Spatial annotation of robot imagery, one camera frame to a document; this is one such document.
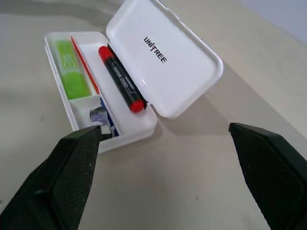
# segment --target unitree logo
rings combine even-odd
[[[154,54],[156,54],[156,56],[160,59],[162,63],[165,63],[167,61],[166,57],[164,57],[161,51],[155,46],[155,43],[152,42],[148,37],[145,37],[144,42],[150,48],[150,52],[153,52]]]

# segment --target green item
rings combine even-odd
[[[70,40],[55,41],[60,76],[69,100],[90,96]]]

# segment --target marker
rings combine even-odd
[[[99,48],[98,53],[130,110],[134,113],[143,110],[144,102],[111,51],[106,46],[102,46]]]

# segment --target open lid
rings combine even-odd
[[[146,100],[174,118],[222,75],[221,59],[158,0],[125,0],[106,28]]]

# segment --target red marker cap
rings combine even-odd
[[[137,100],[130,105],[130,110],[134,113],[138,113],[144,109],[144,102],[142,100]]]
[[[102,46],[99,48],[98,53],[102,59],[103,62],[108,60],[109,58],[113,58],[114,55],[111,53],[111,51],[106,46]]]

